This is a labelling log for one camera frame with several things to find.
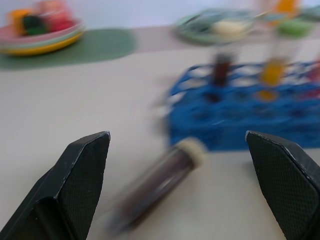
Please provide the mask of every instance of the test tube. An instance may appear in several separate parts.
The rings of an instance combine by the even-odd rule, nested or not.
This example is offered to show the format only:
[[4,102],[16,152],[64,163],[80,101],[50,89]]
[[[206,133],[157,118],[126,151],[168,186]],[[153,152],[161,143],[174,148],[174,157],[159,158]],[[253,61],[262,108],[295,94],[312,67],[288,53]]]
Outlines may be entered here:
[[317,60],[315,61],[315,64],[313,65],[313,68],[307,74],[307,77],[313,83],[320,82],[320,56],[318,56]]
[[194,138],[171,147],[146,174],[136,180],[112,211],[108,231],[114,236],[138,226],[188,174],[199,167],[206,148]]
[[237,19],[225,19],[212,26],[212,33],[216,35],[218,43],[212,72],[212,84],[225,87],[228,84],[230,66],[236,60],[242,40],[249,31],[248,22]]
[[238,43],[221,43],[216,46],[216,56],[214,60],[214,70],[212,81],[217,87],[225,87],[228,84],[228,74],[231,65],[235,62],[238,54]]
[[299,14],[300,0],[263,0],[262,3],[262,13],[257,17],[269,27],[275,27]]
[[[271,57],[261,75],[262,85],[272,88],[281,84],[288,63],[302,44],[301,39],[310,32],[311,28],[309,23],[301,20],[287,20],[278,26],[270,49]],[[272,90],[262,90],[258,94],[266,102],[274,101],[278,97],[278,94]]]

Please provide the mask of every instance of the yellow plate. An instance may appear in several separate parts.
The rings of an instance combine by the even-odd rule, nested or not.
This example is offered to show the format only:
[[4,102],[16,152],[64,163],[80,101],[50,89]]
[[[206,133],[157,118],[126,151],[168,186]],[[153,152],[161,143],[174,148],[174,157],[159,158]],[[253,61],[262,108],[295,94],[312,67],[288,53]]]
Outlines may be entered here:
[[69,46],[76,42],[84,33],[81,32],[73,37],[70,37],[66,40],[49,44],[47,46],[40,46],[40,47],[31,47],[31,48],[20,48],[20,49],[3,49],[1,52],[8,55],[14,55],[14,56],[32,56],[32,55],[39,55],[39,54],[45,54],[49,52],[53,52],[62,48],[65,48],[66,46]]

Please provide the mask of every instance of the stacked plates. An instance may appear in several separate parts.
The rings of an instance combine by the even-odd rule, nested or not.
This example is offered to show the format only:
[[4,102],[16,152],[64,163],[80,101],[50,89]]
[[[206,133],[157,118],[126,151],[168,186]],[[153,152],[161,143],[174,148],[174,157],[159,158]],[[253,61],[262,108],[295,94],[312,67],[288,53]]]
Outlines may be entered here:
[[11,26],[5,26],[0,28],[0,53],[14,56],[45,54],[73,44],[83,33],[80,21],[70,28],[36,36],[18,36]]

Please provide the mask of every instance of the pink plate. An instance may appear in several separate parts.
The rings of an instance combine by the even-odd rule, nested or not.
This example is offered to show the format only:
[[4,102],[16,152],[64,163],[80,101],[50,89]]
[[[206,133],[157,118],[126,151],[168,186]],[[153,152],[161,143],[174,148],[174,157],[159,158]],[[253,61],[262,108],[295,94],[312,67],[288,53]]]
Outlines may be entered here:
[[11,26],[5,26],[0,27],[0,42],[10,44],[32,44],[58,38],[70,34],[80,28],[82,28],[82,24],[79,20],[76,20],[74,26],[61,31],[55,31],[36,36],[18,36],[14,33]]

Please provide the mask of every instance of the green mat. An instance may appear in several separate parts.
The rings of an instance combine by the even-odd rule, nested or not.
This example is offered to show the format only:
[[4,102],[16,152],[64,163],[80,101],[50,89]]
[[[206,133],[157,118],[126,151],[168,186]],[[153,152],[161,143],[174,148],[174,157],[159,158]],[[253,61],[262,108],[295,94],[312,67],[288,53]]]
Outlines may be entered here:
[[89,30],[76,43],[55,52],[23,57],[0,54],[0,70],[25,70],[112,60],[129,55],[135,49],[135,39],[127,29]]

